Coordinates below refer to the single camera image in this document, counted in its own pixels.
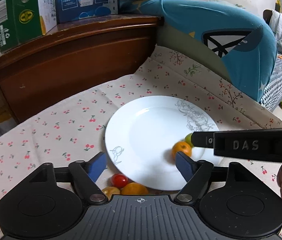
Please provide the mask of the houndstooth blue fabric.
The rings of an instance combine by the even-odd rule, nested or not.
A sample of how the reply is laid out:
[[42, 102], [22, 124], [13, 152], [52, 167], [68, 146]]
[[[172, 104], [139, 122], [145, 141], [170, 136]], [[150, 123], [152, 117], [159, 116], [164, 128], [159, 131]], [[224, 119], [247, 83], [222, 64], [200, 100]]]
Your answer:
[[264, 88], [260, 105], [272, 112], [282, 100], [282, 54], [277, 54], [268, 85]]

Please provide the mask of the blue patterned cushion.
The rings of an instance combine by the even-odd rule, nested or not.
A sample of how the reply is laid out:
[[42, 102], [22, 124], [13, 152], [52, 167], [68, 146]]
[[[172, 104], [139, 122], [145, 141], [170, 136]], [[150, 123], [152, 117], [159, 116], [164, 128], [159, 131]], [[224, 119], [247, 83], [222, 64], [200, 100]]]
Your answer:
[[276, 40], [265, 20], [236, 6], [194, 0], [137, 0], [122, 9], [162, 17], [201, 42], [221, 59], [231, 83], [260, 101], [276, 59]]

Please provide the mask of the cherry print tablecloth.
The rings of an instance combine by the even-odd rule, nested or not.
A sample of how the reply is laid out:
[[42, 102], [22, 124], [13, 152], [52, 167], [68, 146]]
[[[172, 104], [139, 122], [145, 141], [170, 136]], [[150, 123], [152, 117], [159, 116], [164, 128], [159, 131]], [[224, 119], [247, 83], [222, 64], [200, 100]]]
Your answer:
[[190, 110], [191, 103], [221, 130], [282, 127], [282, 120], [202, 64], [157, 46], [133, 74], [71, 96], [2, 135], [0, 199], [42, 163], [67, 166], [104, 151], [105, 128], [115, 111], [154, 95], [181, 99], [186, 133], [206, 122]]

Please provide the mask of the red cherry tomato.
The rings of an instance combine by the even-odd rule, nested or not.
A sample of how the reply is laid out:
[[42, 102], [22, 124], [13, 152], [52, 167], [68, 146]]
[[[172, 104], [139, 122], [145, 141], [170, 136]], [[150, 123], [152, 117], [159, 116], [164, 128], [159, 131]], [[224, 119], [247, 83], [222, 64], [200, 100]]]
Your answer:
[[114, 186], [114, 187], [116, 187], [118, 189], [124, 188], [128, 183], [129, 183], [128, 178], [124, 174], [122, 174], [122, 173], [114, 174], [111, 177], [111, 184], [112, 184], [112, 186]]

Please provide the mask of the white floral plate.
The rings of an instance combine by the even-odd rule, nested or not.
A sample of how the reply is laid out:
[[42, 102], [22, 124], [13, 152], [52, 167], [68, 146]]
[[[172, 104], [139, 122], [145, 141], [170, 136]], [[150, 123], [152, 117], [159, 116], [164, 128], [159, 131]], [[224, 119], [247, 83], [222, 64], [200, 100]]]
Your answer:
[[105, 146], [115, 167], [134, 182], [161, 191], [186, 183], [171, 151], [193, 132], [218, 131], [200, 107], [172, 96], [147, 96], [120, 107], [105, 130]]

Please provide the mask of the dark wooden cabinet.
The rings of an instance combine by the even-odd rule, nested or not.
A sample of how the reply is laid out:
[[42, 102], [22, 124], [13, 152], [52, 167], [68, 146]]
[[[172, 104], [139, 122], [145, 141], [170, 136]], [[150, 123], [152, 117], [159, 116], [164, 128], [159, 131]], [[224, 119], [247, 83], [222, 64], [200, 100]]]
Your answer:
[[0, 55], [0, 94], [23, 122], [74, 94], [134, 73], [163, 19], [111, 15], [64, 23]]

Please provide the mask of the large orange tangerine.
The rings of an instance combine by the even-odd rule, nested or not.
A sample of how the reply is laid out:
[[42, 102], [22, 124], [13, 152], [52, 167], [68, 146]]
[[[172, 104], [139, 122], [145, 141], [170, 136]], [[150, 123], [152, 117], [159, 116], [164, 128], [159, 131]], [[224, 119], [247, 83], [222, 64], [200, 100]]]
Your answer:
[[122, 195], [147, 195], [149, 194], [148, 189], [142, 185], [135, 182], [128, 183], [120, 190]]

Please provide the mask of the green white cardboard box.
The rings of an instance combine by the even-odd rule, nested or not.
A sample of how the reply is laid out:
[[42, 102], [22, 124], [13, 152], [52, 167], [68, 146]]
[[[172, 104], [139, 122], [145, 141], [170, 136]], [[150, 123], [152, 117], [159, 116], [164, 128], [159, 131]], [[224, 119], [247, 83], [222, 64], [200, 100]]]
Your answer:
[[0, 51], [44, 36], [56, 25], [56, 0], [0, 0]]

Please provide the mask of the yellow brown longan fruit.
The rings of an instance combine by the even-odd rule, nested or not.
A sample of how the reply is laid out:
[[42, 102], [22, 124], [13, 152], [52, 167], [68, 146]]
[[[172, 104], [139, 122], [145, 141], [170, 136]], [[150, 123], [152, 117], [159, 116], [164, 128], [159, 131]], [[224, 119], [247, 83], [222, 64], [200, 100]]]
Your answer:
[[102, 189], [102, 192], [108, 198], [108, 200], [110, 200], [113, 195], [120, 194], [120, 189], [114, 186], [108, 186]]

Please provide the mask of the small green fruit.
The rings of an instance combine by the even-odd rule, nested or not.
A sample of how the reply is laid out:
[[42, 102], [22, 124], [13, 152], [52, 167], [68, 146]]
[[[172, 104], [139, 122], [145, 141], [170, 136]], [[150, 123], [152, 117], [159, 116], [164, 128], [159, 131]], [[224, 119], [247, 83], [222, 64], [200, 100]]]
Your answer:
[[184, 141], [191, 147], [194, 148], [193, 143], [191, 142], [192, 133], [189, 133], [185, 138]]

